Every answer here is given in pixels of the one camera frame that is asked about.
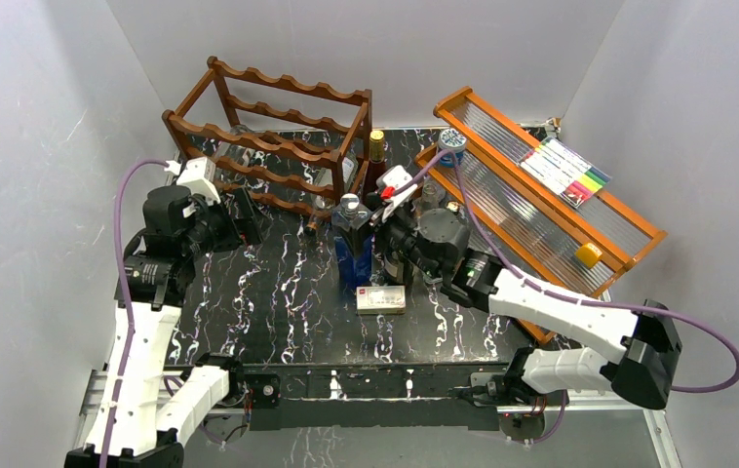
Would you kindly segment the dark bottle cream label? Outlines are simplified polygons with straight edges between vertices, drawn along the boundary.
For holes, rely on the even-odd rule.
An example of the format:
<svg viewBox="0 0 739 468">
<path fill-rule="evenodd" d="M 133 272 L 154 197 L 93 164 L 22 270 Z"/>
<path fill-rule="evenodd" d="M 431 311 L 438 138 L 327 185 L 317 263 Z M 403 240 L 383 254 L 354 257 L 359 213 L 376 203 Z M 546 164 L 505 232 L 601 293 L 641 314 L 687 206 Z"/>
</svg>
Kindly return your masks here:
<svg viewBox="0 0 739 468">
<path fill-rule="evenodd" d="M 414 279 L 414 268 L 397 252 L 386 251 L 382 256 L 382 276 L 387 285 L 408 287 Z"/>
</svg>

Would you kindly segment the blue patterned bottle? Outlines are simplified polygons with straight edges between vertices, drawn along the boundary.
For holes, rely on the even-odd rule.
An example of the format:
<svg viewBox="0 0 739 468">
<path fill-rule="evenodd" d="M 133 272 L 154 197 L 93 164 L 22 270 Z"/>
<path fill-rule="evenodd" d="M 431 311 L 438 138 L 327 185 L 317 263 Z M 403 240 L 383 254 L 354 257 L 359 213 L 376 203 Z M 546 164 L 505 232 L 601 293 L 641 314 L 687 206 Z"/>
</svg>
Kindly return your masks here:
<svg viewBox="0 0 739 468">
<path fill-rule="evenodd" d="M 370 283 L 372 272 L 371 212 L 358 195 L 343 195 L 331 214 L 339 280 L 353 291 Z"/>
</svg>

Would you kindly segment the dark red wine bottle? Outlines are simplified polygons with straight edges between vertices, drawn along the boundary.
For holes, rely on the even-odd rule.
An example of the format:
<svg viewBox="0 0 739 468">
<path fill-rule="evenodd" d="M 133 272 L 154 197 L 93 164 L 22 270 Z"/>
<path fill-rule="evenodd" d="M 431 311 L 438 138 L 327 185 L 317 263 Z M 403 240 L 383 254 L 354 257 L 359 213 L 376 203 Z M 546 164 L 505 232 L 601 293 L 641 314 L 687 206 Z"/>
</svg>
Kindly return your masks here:
<svg viewBox="0 0 739 468">
<path fill-rule="evenodd" d="M 373 130 L 369 134 L 368 161 L 368 168 L 365 173 L 361 192 L 361 197 L 363 199 L 366 199 L 371 192 L 374 192 L 377 189 L 377 180 L 387 170 L 385 154 L 385 134 L 382 130 Z"/>
</svg>

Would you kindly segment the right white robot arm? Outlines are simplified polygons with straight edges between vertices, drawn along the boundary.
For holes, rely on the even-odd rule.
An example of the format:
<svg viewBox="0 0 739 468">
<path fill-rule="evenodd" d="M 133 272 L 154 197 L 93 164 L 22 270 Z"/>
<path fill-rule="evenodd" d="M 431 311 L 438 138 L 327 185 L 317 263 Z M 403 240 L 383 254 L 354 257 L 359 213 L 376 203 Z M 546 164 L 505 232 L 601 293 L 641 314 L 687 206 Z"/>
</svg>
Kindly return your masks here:
<svg viewBox="0 0 739 468">
<path fill-rule="evenodd" d="M 613 305 L 534 278 L 494 255 L 469 248 L 470 231 L 447 209 L 412 219 L 392 188 L 369 196 L 369 224 L 391 248 L 440 278 L 462 307 L 529 322 L 580 343 L 578 349 L 522 348 L 503 377 L 519 404 L 560 390 L 611 391 L 649 410 L 667 406 L 682 343 L 667 309 Z"/>
</svg>

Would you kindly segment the clear glass bottle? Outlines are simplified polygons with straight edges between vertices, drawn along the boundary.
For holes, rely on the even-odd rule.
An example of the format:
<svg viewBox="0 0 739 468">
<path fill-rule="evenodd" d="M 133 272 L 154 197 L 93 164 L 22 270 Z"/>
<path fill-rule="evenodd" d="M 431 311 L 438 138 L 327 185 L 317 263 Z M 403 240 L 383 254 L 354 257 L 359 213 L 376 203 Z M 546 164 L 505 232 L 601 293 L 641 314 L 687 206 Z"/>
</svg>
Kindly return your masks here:
<svg viewBox="0 0 739 468">
<path fill-rule="evenodd" d="M 435 180 L 427 180 L 423 183 L 420 197 L 416 202 L 417 211 L 422 214 L 430 210 L 440 208 L 446 197 L 445 189 Z"/>
</svg>

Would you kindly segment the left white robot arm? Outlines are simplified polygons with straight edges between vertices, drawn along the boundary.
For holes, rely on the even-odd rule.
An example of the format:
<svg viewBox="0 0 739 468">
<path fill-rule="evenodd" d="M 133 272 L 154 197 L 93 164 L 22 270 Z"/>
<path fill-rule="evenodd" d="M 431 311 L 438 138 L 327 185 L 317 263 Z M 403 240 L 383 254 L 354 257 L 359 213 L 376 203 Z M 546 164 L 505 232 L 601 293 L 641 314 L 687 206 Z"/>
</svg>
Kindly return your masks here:
<svg viewBox="0 0 739 468">
<path fill-rule="evenodd" d="M 186 186 L 148 193 L 144 226 L 119 256 L 116 330 L 103 398 L 85 442 L 66 455 L 65 466 L 180 467 L 188 440 L 209 411 L 246 397 L 240 362 L 206 353 L 170 399 L 158 403 L 167 350 L 196 275 L 196 259 L 262 240 L 250 193 L 236 188 L 232 200 L 236 216 L 219 197 Z"/>
</svg>

